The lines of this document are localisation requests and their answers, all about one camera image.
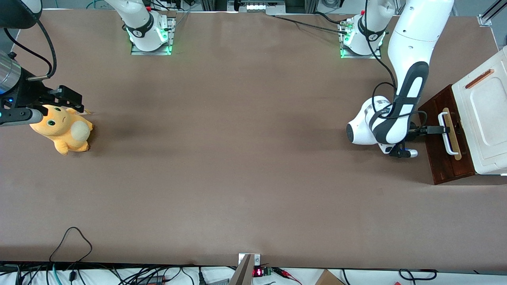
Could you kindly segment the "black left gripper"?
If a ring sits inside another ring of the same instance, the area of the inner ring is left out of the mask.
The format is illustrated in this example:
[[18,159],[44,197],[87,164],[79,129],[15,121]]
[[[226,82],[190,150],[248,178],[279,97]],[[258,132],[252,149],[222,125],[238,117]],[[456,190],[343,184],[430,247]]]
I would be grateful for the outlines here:
[[408,130],[408,141],[414,141],[417,137],[427,135],[443,135],[450,132],[450,128],[446,126],[417,126],[415,123],[410,123]]

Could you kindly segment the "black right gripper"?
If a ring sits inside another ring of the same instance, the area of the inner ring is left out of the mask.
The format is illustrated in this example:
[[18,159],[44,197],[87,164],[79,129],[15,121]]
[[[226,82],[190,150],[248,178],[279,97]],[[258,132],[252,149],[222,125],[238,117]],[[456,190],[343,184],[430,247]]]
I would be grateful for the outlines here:
[[83,105],[81,94],[65,85],[51,90],[41,81],[29,81],[32,75],[24,68],[7,74],[1,83],[1,115],[85,114],[84,108],[69,106]]

